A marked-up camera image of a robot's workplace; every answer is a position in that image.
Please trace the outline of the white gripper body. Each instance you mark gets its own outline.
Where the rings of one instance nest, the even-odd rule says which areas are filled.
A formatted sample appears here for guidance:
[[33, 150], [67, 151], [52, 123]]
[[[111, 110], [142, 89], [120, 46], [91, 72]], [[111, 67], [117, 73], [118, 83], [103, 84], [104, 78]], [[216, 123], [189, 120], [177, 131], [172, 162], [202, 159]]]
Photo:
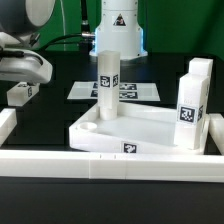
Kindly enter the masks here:
[[48, 83], [52, 72], [52, 65], [33, 51], [13, 48], [0, 50], [0, 80]]

